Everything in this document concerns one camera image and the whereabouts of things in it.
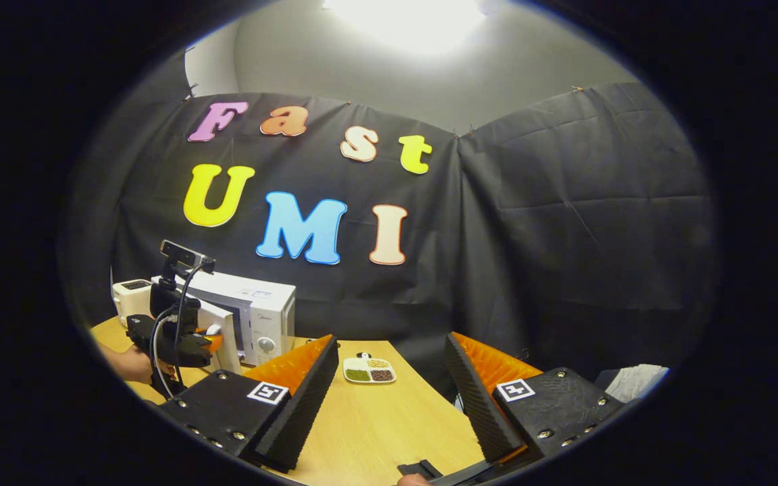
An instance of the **black cable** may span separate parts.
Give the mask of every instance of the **black cable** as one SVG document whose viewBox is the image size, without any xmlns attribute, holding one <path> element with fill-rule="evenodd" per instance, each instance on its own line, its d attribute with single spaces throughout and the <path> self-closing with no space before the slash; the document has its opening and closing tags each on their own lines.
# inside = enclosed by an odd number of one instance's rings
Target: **black cable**
<svg viewBox="0 0 778 486">
<path fill-rule="evenodd" d="M 203 264 L 197 265 L 185 279 L 185 284 L 182 286 L 182 296 L 179 298 L 179 312 L 176 314 L 176 335 L 173 337 L 173 353 L 176 357 L 176 363 L 174 363 L 176 374 L 179 376 L 179 384 L 182 384 L 182 387 L 185 386 L 185 382 L 182 381 L 182 371 L 179 370 L 179 326 L 182 324 L 182 307 L 185 305 L 185 295 L 188 292 L 188 286 L 191 285 L 191 279 L 194 279 L 200 268 L 203 268 Z"/>
<path fill-rule="evenodd" d="M 160 379 L 160 381 L 163 381 L 163 383 L 161 384 L 161 387 L 164 389 L 163 394 L 167 394 L 167 392 L 166 392 L 167 387 L 163 386 L 167 382 L 164 381 L 164 373 L 162 373 L 161 370 L 158 369 L 157 366 L 155 366 L 155 347 L 154 347 L 153 344 L 155 342 L 155 333 L 158 332 L 158 328 L 161 325 L 161 321 L 163 320 L 164 317 L 167 317 L 167 316 L 169 316 L 172 313 L 173 313 L 173 306 L 171 305 L 169 308 L 167 308 L 166 310 L 164 310 L 163 312 L 158 314 L 158 317 L 155 317 L 155 324 L 154 324 L 154 326 L 152 326 L 152 333 L 151 333 L 151 335 L 149 335 L 149 353 L 148 353 L 148 355 L 149 355 L 149 365 L 152 366 L 152 375 L 157 376 L 157 378 Z"/>
</svg>

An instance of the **gray wall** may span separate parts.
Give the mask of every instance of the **gray wall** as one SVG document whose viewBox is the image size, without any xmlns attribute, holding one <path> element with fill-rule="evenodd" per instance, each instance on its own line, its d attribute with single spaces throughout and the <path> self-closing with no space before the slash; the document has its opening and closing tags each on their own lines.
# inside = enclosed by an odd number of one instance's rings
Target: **gray wall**
<svg viewBox="0 0 778 486">
<path fill-rule="evenodd" d="M 459 49 L 416 56 L 378 43 L 321 4 L 271 3 L 197 43 L 186 56 L 189 81 L 205 87 L 197 95 L 224 92 L 235 77 L 240 92 L 351 99 L 462 133 L 570 86 L 636 80 L 570 25 L 527 6 L 491 2 Z M 231 75 L 212 64 L 229 59 L 222 50 L 234 31 Z M 217 61 L 206 61 L 213 52 Z"/>
</svg>

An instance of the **foam letter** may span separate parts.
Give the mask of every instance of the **foam letter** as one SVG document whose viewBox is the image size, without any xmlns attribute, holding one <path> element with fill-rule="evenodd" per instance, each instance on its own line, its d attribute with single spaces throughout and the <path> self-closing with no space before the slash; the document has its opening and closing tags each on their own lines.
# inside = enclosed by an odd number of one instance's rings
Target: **foam letter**
<svg viewBox="0 0 778 486">
<path fill-rule="evenodd" d="M 236 113 L 242 114 L 248 109 L 248 103 L 241 101 L 238 103 L 213 103 L 209 106 L 209 114 L 203 119 L 203 123 L 197 127 L 197 131 L 188 137 L 189 142 L 208 142 L 215 138 L 214 129 L 217 126 L 218 132 L 224 130 Z"/>
<path fill-rule="evenodd" d="M 338 224 L 346 204 L 334 199 L 321 200 L 303 221 L 299 204 L 293 194 L 286 192 L 271 192 L 266 194 L 269 203 L 269 218 L 266 221 L 266 233 L 262 245 L 257 247 L 257 255 L 278 259 L 284 255 L 284 249 L 279 245 L 281 234 L 284 243 L 290 251 L 290 257 L 299 258 L 299 253 L 311 240 L 311 248 L 305 252 L 306 261 L 335 265 L 340 261 L 336 252 L 338 239 Z"/>
<path fill-rule="evenodd" d="M 219 175 L 222 169 L 218 165 L 202 163 L 191 171 L 194 178 L 188 186 L 188 194 L 185 194 L 185 218 L 195 225 L 216 227 L 225 224 L 232 218 L 238 207 L 238 199 L 242 196 L 244 182 L 254 175 L 254 169 L 244 166 L 234 166 L 228 169 L 230 183 L 224 194 L 224 202 L 218 209 L 207 209 L 206 194 L 212 179 Z"/>
<path fill-rule="evenodd" d="M 266 135 L 278 135 L 284 133 L 287 136 L 302 135 L 305 133 L 305 120 L 308 119 L 308 110 L 302 107 L 281 107 L 269 113 L 272 117 L 260 124 L 260 132 Z"/>
<path fill-rule="evenodd" d="M 404 148 L 401 150 L 401 165 L 413 172 L 413 174 L 428 172 L 428 164 L 422 163 L 420 157 L 422 157 L 423 152 L 426 154 L 432 153 L 432 147 L 425 143 L 424 136 L 402 136 L 398 141 L 404 145 Z"/>
<path fill-rule="evenodd" d="M 404 207 L 380 204 L 371 211 L 377 215 L 377 245 L 368 259 L 380 265 L 401 265 L 401 219 L 407 218 Z"/>
<path fill-rule="evenodd" d="M 371 162 L 377 157 L 377 148 L 373 144 L 379 142 L 377 132 L 364 126 L 351 126 L 344 132 L 345 142 L 340 143 L 340 153 L 346 158 L 359 162 Z"/>
</svg>

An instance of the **microwave knob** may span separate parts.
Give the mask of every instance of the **microwave knob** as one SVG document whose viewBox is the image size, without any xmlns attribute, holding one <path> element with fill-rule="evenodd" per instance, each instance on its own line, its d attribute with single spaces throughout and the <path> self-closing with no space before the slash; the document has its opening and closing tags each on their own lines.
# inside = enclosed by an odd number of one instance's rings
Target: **microwave knob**
<svg viewBox="0 0 778 486">
<path fill-rule="evenodd" d="M 257 345 L 260 347 L 260 350 L 263 350 L 263 353 L 269 353 L 275 348 L 275 342 L 268 337 L 257 339 Z"/>
</svg>

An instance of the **wooden table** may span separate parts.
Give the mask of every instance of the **wooden table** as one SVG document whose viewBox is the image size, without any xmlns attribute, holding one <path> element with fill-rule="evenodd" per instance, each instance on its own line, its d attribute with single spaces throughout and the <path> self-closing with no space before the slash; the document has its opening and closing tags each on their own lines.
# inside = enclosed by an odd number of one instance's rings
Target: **wooden table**
<svg viewBox="0 0 778 486">
<path fill-rule="evenodd" d="M 114 351 L 130 347 L 117 318 L 95 326 L 92 335 Z M 396 381 L 354 384 L 344 379 L 339 364 L 296 470 L 267 470 L 311 486 L 389 486 L 398 482 L 399 464 L 427 459 L 448 474 L 484 460 L 467 417 L 430 387 L 389 341 L 339 342 L 339 363 L 365 352 L 392 363 Z M 304 343 L 305 338 L 296 338 L 294 347 Z M 182 369 L 185 385 L 206 375 L 203 369 Z M 128 385 L 140 398 L 164 401 L 149 385 Z"/>
</svg>

